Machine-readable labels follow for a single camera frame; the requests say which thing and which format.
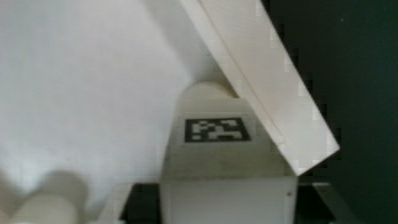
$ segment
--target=black and white square marker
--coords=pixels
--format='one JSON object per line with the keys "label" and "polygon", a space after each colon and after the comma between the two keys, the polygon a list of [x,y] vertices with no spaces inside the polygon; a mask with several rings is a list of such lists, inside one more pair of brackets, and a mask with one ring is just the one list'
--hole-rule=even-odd
{"label": "black and white square marker", "polygon": [[184,142],[250,141],[241,118],[211,118],[184,120]]}

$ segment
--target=white board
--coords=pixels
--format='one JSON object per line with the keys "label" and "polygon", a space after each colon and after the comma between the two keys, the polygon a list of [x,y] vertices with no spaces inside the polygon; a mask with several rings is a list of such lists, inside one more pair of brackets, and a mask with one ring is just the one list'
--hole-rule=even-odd
{"label": "white board", "polygon": [[42,190],[95,220],[115,185],[157,180],[175,102],[205,79],[223,75],[177,0],[0,1],[5,214]]}
{"label": "white board", "polygon": [[181,0],[229,79],[296,175],[339,146],[307,93],[259,0]]}

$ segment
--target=white cardboard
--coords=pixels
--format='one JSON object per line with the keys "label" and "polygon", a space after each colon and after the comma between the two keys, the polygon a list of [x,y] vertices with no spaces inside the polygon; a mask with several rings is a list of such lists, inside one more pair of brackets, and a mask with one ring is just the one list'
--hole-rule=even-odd
{"label": "white cardboard", "polygon": [[181,0],[236,94],[246,99],[296,175],[339,146],[259,0]]}

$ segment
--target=dark background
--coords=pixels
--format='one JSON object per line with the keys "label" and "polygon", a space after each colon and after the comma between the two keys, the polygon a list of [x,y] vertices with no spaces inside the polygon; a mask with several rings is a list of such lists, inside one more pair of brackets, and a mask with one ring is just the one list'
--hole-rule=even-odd
{"label": "dark background", "polygon": [[262,0],[340,144],[305,174],[358,219],[398,223],[398,1]]}

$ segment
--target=white object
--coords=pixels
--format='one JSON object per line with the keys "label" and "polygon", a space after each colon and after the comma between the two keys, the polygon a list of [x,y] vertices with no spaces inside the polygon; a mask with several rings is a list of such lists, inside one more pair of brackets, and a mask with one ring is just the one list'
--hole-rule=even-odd
{"label": "white object", "polygon": [[296,175],[337,143],[259,0],[181,0],[237,96],[246,99]]}
{"label": "white object", "polygon": [[24,202],[8,224],[76,224],[76,209],[56,195],[37,194]]}
{"label": "white object", "polygon": [[188,90],[173,119],[163,223],[292,223],[296,176],[250,106],[218,95],[200,100],[191,91],[207,96],[195,87]]}
{"label": "white object", "polygon": [[0,224],[6,223],[6,221],[8,221],[8,216],[3,213],[3,211],[0,211]]}
{"label": "white object", "polygon": [[181,100],[205,100],[234,98],[234,94],[225,86],[214,82],[200,82],[189,86],[182,92]]}

